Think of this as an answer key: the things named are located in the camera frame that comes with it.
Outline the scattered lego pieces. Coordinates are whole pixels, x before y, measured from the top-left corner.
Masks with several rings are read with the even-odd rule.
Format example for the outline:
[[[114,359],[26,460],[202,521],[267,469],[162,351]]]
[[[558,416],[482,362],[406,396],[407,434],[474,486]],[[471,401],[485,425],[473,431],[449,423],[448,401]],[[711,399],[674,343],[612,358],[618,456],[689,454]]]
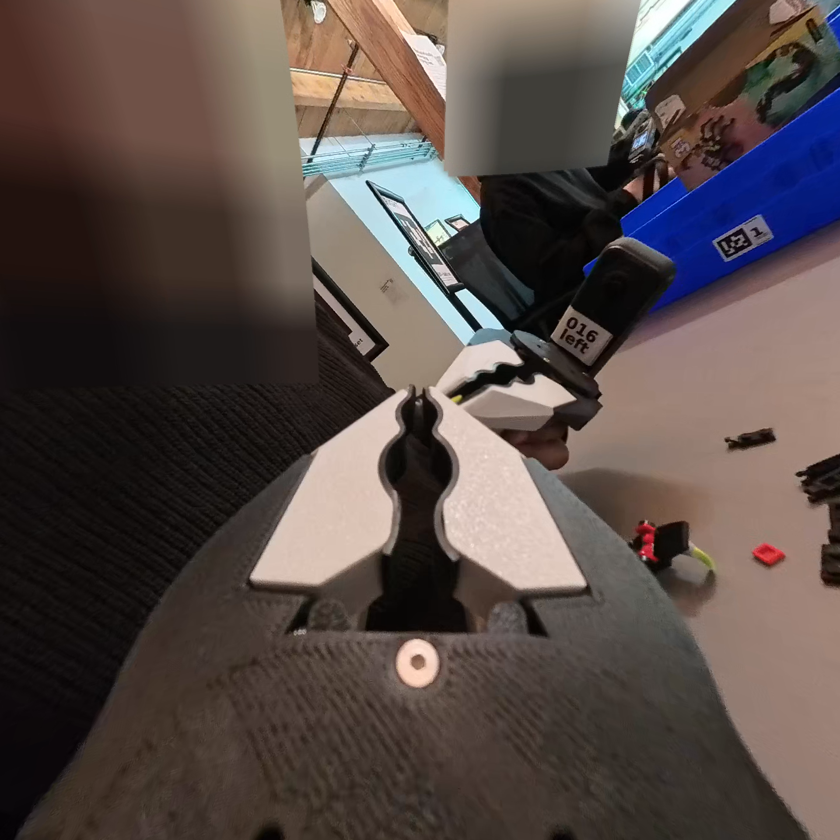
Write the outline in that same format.
[[[728,450],[745,450],[770,445],[777,441],[771,427],[763,427],[736,436],[723,438]],[[819,460],[797,471],[800,483],[812,507],[824,506],[828,516],[826,541],[820,549],[820,579],[830,588],[839,588],[839,454]]]

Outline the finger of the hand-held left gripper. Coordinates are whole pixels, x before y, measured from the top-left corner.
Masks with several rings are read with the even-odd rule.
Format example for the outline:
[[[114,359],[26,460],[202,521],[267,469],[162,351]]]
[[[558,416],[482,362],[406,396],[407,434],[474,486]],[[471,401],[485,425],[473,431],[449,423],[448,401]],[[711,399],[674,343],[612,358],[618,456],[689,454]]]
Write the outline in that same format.
[[[573,394],[545,375],[508,385],[487,385],[458,404],[494,432],[533,432],[544,427],[555,410],[572,404]]]
[[[435,391],[465,400],[487,400],[520,380],[524,359],[508,344],[466,346],[438,380]]]

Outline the blue plastic bin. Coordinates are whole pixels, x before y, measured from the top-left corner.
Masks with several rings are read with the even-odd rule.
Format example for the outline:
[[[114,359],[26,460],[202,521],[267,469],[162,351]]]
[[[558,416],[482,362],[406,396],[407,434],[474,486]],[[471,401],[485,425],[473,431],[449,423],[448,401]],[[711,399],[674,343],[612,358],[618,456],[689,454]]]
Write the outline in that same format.
[[[672,182],[622,220],[671,259],[667,307],[839,218],[839,91],[688,192]]]

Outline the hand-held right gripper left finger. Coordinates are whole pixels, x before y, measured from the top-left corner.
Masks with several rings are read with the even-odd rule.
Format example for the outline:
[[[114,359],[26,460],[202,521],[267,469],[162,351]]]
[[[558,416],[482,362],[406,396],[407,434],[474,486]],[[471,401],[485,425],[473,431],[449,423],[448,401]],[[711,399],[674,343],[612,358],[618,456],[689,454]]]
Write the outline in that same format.
[[[320,446],[282,509],[249,582],[258,591],[335,602],[365,629],[400,533],[400,484],[416,387],[396,392]]]

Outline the person's left hand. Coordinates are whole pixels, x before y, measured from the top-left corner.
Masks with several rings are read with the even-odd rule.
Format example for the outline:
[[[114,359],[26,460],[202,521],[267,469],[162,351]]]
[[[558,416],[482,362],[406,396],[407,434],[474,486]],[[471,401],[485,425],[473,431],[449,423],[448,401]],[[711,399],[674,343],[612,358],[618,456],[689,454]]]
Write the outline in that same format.
[[[548,424],[529,432],[508,430],[501,433],[501,436],[522,457],[538,461],[549,471],[562,469],[569,461],[569,429],[562,424]]]

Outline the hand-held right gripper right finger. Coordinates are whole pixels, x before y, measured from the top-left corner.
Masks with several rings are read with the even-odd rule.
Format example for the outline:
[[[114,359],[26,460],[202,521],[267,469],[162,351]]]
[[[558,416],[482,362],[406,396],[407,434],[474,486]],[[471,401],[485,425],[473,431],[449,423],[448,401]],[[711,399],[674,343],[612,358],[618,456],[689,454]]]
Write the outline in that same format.
[[[423,391],[431,435],[450,471],[434,509],[457,565],[455,599],[475,623],[501,603],[579,596],[587,580],[526,460],[435,387]]]

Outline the black and red lego assembly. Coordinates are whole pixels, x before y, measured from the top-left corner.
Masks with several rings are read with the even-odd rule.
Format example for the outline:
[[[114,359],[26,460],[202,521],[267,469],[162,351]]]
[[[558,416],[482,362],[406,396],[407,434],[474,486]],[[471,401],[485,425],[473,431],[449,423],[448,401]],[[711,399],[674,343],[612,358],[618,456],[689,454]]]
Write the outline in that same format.
[[[657,574],[670,568],[674,558],[690,552],[690,525],[685,520],[661,525],[642,520],[628,545],[643,565]]]

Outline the wooden ceiling beams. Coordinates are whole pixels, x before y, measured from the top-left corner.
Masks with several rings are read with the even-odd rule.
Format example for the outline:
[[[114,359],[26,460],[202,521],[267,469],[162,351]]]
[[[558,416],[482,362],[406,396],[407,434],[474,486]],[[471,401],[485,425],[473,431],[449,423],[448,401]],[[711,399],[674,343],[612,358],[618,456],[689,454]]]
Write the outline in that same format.
[[[416,133],[445,145],[445,100],[408,44],[446,34],[446,2],[280,3],[299,138]]]

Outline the black picture frame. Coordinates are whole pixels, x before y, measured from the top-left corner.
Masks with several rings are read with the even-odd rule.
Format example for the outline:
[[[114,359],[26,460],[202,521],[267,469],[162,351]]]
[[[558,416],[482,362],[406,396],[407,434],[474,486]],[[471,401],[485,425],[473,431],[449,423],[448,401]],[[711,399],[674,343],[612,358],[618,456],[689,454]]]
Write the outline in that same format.
[[[311,258],[311,269],[316,296],[342,323],[350,342],[362,357],[371,363],[375,361],[389,348],[389,343],[314,257]]]

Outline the large black framed poster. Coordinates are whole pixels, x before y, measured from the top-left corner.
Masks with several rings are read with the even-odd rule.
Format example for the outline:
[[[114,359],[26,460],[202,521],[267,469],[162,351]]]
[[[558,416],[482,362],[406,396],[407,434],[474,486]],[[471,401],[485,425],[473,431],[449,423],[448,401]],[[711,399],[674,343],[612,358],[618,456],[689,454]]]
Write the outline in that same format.
[[[425,228],[419,223],[405,200],[371,180],[365,181],[365,184],[394,225],[400,230],[416,262],[423,268],[436,288],[446,296],[448,302],[472,328],[473,332],[480,330],[481,324],[477,317],[458,296],[459,292],[466,290],[466,286],[457,277],[455,270]]]

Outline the cardboard lego box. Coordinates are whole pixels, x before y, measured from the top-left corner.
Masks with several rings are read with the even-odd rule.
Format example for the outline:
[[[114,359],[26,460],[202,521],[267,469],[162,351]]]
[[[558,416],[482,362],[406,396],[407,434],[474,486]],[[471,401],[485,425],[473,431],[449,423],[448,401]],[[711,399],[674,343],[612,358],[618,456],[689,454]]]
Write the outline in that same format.
[[[687,191],[838,89],[839,46],[820,2],[739,1],[648,90],[658,148]]]

